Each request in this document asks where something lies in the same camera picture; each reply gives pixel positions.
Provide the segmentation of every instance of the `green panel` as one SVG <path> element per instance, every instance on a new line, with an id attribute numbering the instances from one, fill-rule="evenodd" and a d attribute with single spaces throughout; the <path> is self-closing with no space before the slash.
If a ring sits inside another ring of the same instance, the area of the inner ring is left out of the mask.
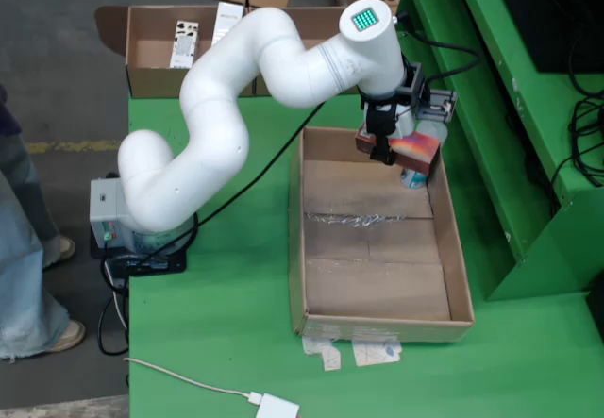
<path id="1" fill-rule="evenodd" d="M 480 49 L 478 37 L 462 0 L 413 0 L 428 36 Z M 441 70 L 469 61 L 467 54 L 435 48 Z M 506 124 L 506 108 L 495 79 L 483 62 L 469 72 L 445 79 L 459 93 L 456 114 L 470 142 L 474 157 L 495 205 L 497 215 L 516 259 L 549 221 L 544 192 L 531 183 L 524 164 L 524 150 Z"/>
<path id="2" fill-rule="evenodd" d="M 403 47 L 429 73 L 436 70 L 426 47 L 407 38 Z M 130 130 L 157 130 L 176 151 L 186 145 L 176 100 L 129 105 Z M 308 113 L 270 98 L 243 98 L 240 105 L 250 131 L 249 160 L 203 214 L 252 178 Z M 358 97 L 339 96 L 313 124 L 356 127 L 361 117 Z M 304 355 L 290 317 L 286 153 L 201 228 L 187 272 L 132 278 L 131 356 L 212 385 L 288 398 L 302 405 L 304 417 L 598 416 L 604 346 L 583 297 L 484 302 L 488 285 L 496 282 L 485 281 L 485 274 L 512 255 L 458 123 L 450 126 L 444 156 L 477 318 L 462 341 L 405 344 L 400 363 L 365 368 L 355 366 L 349 342 L 336 342 L 343 369 L 330 373 L 320 359 Z M 256 414 L 240 397 L 203 391 L 142 366 L 130 373 L 132 418 Z"/>
<path id="3" fill-rule="evenodd" d="M 567 74 L 537 72 L 503 0 L 467 2 L 545 171 L 551 177 L 560 162 L 570 156 L 566 128 L 573 106 L 581 95 L 575 91 Z M 587 89 L 604 88 L 602 74 L 582 74 L 578 78 Z M 583 142 L 589 147 L 601 142 L 601 136 L 596 133 L 591 140 Z M 598 165 L 601 158 L 601 150 L 584 157 L 594 165 Z M 570 163 L 562 167 L 556 182 L 556 192 L 562 202 L 578 190 L 591 187 Z"/>
<path id="4" fill-rule="evenodd" d="M 604 269 L 604 189 L 578 192 L 563 206 L 493 299 L 585 289 Z"/>

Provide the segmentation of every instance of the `sneaker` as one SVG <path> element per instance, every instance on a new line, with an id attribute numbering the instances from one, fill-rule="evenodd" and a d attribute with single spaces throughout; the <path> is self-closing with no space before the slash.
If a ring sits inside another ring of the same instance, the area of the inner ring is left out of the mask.
<path id="1" fill-rule="evenodd" d="M 57 236 L 50 241 L 42 242 L 44 249 L 43 268 L 53 267 L 71 258 L 76 252 L 76 243 L 66 236 Z"/>
<path id="2" fill-rule="evenodd" d="M 60 236 L 60 257 L 58 262 L 71 258 L 76 252 L 76 243 L 69 237 Z"/>
<path id="3" fill-rule="evenodd" d="M 71 349 L 72 347 L 76 347 L 84 340 L 84 336 L 86 335 L 86 328 L 81 322 L 69 320 L 67 324 L 67 328 L 63 331 L 63 334 L 60 335 L 59 340 L 55 345 L 53 345 L 46 352 L 48 353 L 56 353 L 62 352 L 63 350 Z"/>

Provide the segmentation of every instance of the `power adapter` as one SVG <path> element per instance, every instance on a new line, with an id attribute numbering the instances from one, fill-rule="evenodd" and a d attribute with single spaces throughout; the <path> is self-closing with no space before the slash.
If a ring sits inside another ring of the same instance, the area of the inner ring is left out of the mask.
<path id="1" fill-rule="evenodd" d="M 256 418 L 296 418 L 300 410 L 297 404 L 268 393 L 252 392 L 248 401 L 259 406 Z"/>

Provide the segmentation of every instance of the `leg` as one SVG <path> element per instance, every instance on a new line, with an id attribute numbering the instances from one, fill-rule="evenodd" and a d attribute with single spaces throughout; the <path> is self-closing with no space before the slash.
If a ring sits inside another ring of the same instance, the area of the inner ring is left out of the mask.
<path id="1" fill-rule="evenodd" d="M 0 359 L 49 349 L 68 324 L 67 310 L 42 287 L 42 244 L 0 173 Z"/>
<path id="2" fill-rule="evenodd" d="M 0 173 L 8 181 L 42 243 L 44 266 L 56 262 L 60 256 L 59 232 L 44 202 L 36 168 L 21 136 L 3 137 L 0 142 Z"/>

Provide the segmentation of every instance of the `white item in box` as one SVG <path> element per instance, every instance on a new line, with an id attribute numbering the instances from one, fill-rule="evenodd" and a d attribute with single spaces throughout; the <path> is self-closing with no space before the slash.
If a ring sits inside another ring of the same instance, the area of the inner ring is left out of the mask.
<path id="1" fill-rule="evenodd" d="M 216 13 L 216 23 L 214 25 L 214 35 L 211 38 L 211 44 L 214 45 L 220 41 L 227 32 L 243 18 L 243 6 L 232 3 L 218 3 L 218 12 Z"/>
<path id="2" fill-rule="evenodd" d="M 176 23 L 176 34 L 172 57 L 170 58 L 171 69 L 191 69 L 197 51 L 199 40 L 199 24 L 179 20 Z"/>

